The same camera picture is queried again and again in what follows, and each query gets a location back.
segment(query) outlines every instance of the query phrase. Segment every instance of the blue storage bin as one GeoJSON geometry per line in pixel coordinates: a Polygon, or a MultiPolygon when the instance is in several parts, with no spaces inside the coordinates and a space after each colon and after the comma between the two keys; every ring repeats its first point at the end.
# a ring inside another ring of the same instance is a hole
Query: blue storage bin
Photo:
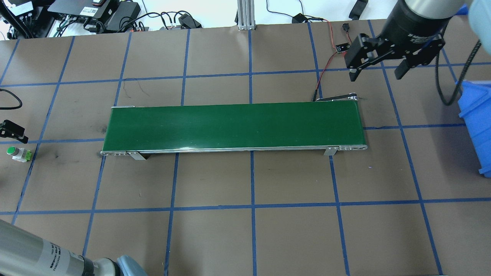
{"type": "Polygon", "coordinates": [[[491,81],[462,83],[461,113],[485,177],[491,177],[491,81]]]}

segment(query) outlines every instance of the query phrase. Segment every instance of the green button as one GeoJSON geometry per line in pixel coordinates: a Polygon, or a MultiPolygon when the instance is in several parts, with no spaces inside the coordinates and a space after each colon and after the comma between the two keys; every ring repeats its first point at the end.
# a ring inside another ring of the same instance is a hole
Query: green button
{"type": "Polygon", "coordinates": [[[9,155],[14,154],[14,152],[15,152],[16,149],[17,149],[16,147],[9,147],[7,149],[7,154],[9,154],[9,155]]]}

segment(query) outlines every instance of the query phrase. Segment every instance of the green belt surface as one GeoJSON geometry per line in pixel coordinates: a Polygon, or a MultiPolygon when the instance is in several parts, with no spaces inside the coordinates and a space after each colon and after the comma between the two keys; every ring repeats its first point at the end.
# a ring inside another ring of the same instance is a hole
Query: green belt surface
{"type": "Polygon", "coordinates": [[[354,100],[113,108],[102,153],[365,145],[354,100]]]}

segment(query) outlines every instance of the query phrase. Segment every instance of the red wire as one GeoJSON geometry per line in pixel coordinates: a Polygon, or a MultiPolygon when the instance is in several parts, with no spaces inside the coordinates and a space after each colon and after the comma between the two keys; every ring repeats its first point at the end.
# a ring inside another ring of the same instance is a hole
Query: red wire
{"type": "Polygon", "coordinates": [[[331,22],[327,19],[324,19],[324,21],[326,21],[328,24],[329,24],[329,28],[331,29],[331,45],[332,45],[332,48],[333,49],[336,49],[336,46],[334,45],[334,38],[332,37],[333,34],[332,34],[332,25],[331,25],[331,22]]]}
{"type": "Polygon", "coordinates": [[[321,84],[321,80],[322,80],[322,75],[324,74],[324,72],[327,70],[327,68],[329,67],[329,64],[331,64],[331,61],[332,61],[332,58],[337,54],[337,52],[334,52],[331,57],[329,58],[329,60],[327,61],[327,64],[326,66],[324,67],[324,70],[322,70],[322,73],[321,73],[321,76],[319,77],[319,81],[317,82],[317,86],[315,87],[315,90],[319,89],[319,85],[321,84]]]}
{"type": "Polygon", "coordinates": [[[348,40],[350,41],[350,44],[353,44],[353,41],[351,41],[350,33],[346,32],[346,36],[348,37],[348,40]]]}

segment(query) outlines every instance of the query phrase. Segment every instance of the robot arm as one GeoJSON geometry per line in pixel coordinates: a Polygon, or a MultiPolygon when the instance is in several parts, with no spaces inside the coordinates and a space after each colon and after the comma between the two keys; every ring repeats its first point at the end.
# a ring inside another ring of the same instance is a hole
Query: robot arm
{"type": "Polygon", "coordinates": [[[463,4],[465,0],[398,0],[377,37],[361,33],[353,40],[345,56],[351,81],[385,59],[403,58],[395,70],[398,80],[410,68],[429,64],[445,45],[438,32],[463,4]]]}

